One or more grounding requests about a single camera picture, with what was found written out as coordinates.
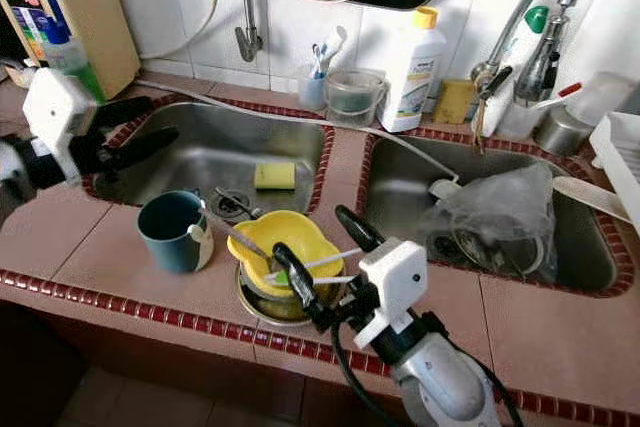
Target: metal canister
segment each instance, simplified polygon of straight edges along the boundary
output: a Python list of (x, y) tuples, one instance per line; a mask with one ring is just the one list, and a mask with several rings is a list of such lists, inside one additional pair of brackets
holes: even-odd
[(549, 111), (533, 140), (542, 150), (567, 157), (578, 152), (591, 132), (592, 126), (572, 117), (564, 105), (558, 105)]

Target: white dish rack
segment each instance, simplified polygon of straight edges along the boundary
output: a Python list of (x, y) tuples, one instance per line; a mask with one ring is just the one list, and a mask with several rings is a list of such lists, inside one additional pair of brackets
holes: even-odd
[(640, 235), (640, 115), (607, 114), (590, 141)]

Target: stainless steel sink basin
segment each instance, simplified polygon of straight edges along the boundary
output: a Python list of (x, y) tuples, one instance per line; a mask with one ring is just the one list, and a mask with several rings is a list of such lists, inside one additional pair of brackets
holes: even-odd
[[(227, 218), (238, 216), (231, 203), (214, 194), (215, 187), (222, 187), (267, 211), (307, 211), (325, 145), (322, 127), (184, 102), (156, 110), (132, 138), (166, 126), (178, 128), (178, 140), (119, 173), (115, 183), (98, 176), (98, 197), (140, 205), (165, 191), (199, 189), (214, 211)], [(295, 190), (256, 191), (255, 166), (264, 162), (295, 162)]]
[[(479, 156), (463, 144), (403, 138), (456, 171), (461, 176), (461, 185), (535, 162), (546, 162), (554, 176), (567, 175), (555, 164), (528, 154), (487, 149), (484, 156)], [(433, 181), (446, 178), (446, 175), (387, 140), (375, 144), (371, 160), (365, 218), (383, 235), (426, 244), (427, 240), (420, 238), (424, 234), (419, 235), (418, 232), (421, 215), (435, 201), (428, 189)], [(554, 240), (558, 252), (557, 283), (588, 292), (602, 291), (611, 286), (617, 270), (593, 211), (558, 193), (554, 193), (553, 204), (556, 214)], [(446, 248), (437, 252), (434, 250), (438, 249), (429, 246), (429, 250), (432, 259), (452, 263), (447, 259)]]

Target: chrome faucet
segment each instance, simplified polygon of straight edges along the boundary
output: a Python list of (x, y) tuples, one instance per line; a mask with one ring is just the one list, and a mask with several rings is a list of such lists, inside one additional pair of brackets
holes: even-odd
[[(520, 0), (505, 25), (491, 56), (485, 62), (476, 65), (471, 72), (471, 79), (482, 91), (498, 74), (502, 57), (511, 43), (513, 34), (522, 17), (533, 0)], [(560, 60), (560, 43), (565, 24), (569, 18), (565, 12), (576, 5), (577, 0), (558, 0), (559, 10), (551, 16), (547, 28), (534, 54), (523, 67), (515, 85), (515, 101), (523, 106), (548, 99), (555, 85), (555, 78)]]
[(262, 38), (258, 35), (253, 16), (253, 0), (244, 0), (244, 16), (246, 29), (236, 27), (234, 32), (238, 41), (240, 55), (245, 62), (253, 62), (259, 50), (262, 50)]

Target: pink tile countertop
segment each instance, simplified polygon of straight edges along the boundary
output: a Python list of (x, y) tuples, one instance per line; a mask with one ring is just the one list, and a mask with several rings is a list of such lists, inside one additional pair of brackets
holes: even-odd
[[(144, 75), (211, 96), (295, 107), (282, 94)], [(0, 86), (0, 111), (6, 108), (15, 117), (14, 104), (21, 96), (5, 85)], [(125, 95), (165, 94), (131, 87)], [(320, 204), (311, 215), (341, 249), (353, 248), (353, 243), (333, 207), (343, 203), (355, 208), (365, 143), (365, 134), (336, 129)], [(64, 185), (41, 192), (0, 232), (0, 298), (343, 382), (327, 351), (327, 335), (321, 337), (311, 327), (273, 327), (244, 310), (232, 287), (235, 262), (223, 235), (215, 236), (216, 251), (207, 268), (176, 276), (153, 266), (136, 231), (137, 214), (137, 208), (97, 201)], [(632, 229), (618, 230), (637, 269), (640, 241)], [(622, 295), (594, 298), (447, 267), (432, 267), (429, 276), (429, 292), (416, 310), (434, 310), (455, 341), (493, 366), (509, 388), (540, 394), (521, 395), (525, 409), (598, 425), (640, 422), (640, 417), (620, 413), (640, 414), (639, 281)], [(345, 347), (355, 351), (353, 334), (345, 330), (343, 338)], [(358, 375), (367, 387), (398, 395), (373, 356), (354, 353), (351, 360), (354, 367), (362, 364)]]

